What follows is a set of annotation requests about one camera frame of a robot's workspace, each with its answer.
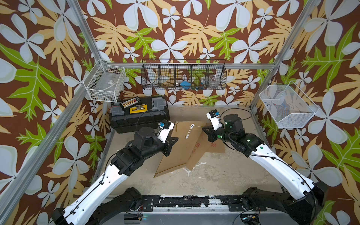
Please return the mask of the kraft file bag with string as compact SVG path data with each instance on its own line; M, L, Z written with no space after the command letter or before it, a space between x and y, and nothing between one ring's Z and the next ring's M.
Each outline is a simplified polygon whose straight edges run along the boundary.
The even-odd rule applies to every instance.
M161 159L154 177L157 178L185 167L199 136L203 132L202 128L206 126L209 126L209 123L203 121L176 122L171 137L178 137L179 140L172 147L170 155Z

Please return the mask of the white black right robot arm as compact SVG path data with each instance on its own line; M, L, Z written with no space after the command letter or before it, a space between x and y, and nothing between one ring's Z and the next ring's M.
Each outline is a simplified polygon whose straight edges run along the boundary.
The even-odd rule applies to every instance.
M230 149L263 167L286 189L286 192L278 193L250 187L242 194L245 209L271 208L287 213L299 225L311 224L324 207L327 185L300 174L258 136L246 133L242 119L237 114L221 118L217 110L212 110L206 116L211 125L202 130L209 142L221 140Z

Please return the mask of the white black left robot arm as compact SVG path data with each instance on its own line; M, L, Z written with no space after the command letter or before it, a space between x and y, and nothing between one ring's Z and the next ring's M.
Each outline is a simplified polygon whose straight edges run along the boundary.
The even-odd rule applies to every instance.
M169 156L178 141L169 137L174 123L161 122L158 131L142 127L134 134L133 141L119 150L111 159L104 173L74 203L58 208L52 214L56 225L102 225L121 212L135 210L140 206L142 195L134 187L122 195L104 203L111 192L123 183L144 161L161 152Z

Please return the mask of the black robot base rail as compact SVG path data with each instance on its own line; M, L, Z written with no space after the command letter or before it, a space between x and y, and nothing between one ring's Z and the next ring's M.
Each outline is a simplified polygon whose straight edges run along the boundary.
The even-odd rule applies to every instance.
M154 212L156 208L198 210L215 205L226 206L231 212L242 212L250 208L250 200L242 195L142 195L135 187L129 187L122 195L97 207L91 215L91 219L100 221L130 211L133 211L131 213L133 216L139 217L141 213Z

